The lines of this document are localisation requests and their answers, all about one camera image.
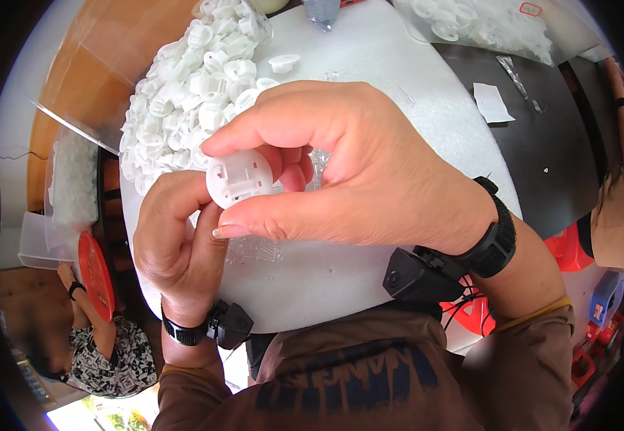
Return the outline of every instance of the red plastic container lid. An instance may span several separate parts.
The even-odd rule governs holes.
[[[101,318],[110,322],[113,319],[113,310],[115,310],[113,284],[110,281],[101,247],[89,232],[80,234],[77,254],[79,255],[80,275],[87,289],[89,301]]]

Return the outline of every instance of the hand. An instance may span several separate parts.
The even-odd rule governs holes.
[[[194,232],[188,217],[201,210]],[[206,191],[204,172],[163,174],[146,194],[134,236],[135,265],[159,292],[171,321],[193,328],[213,305],[228,241],[211,234],[221,208]]]
[[[58,277],[63,282],[63,286],[66,289],[70,289],[77,279],[75,279],[75,273],[73,273],[73,264],[70,262],[58,262]]]
[[[321,190],[288,186],[293,193],[251,197],[224,211],[214,234],[462,254],[498,220],[487,192],[437,156],[391,99],[366,83],[300,81],[264,91],[202,150],[214,157],[258,148],[281,166],[282,180],[297,178],[299,186],[308,181],[308,160],[288,152],[307,145],[332,152]]]

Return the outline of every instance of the black table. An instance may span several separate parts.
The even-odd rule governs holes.
[[[538,113],[525,101],[496,59],[476,47],[435,43],[434,47],[465,88],[496,85],[516,121],[491,124],[518,194],[523,218],[548,238],[597,205],[595,158],[573,95],[558,68],[513,57],[513,64]]]

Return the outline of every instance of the brown sleeve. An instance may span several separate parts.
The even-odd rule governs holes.
[[[563,306],[528,321],[506,328],[502,333],[522,340],[537,358],[541,369],[540,398],[530,430],[566,430],[573,412],[570,366],[575,330],[573,306]]]
[[[226,384],[205,370],[164,368],[159,384],[156,431],[194,430],[231,395]]]

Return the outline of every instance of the fingernail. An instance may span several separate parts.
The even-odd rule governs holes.
[[[212,235],[216,239],[237,238],[244,237],[245,235],[251,235],[249,229],[240,225],[223,225],[212,232]]]

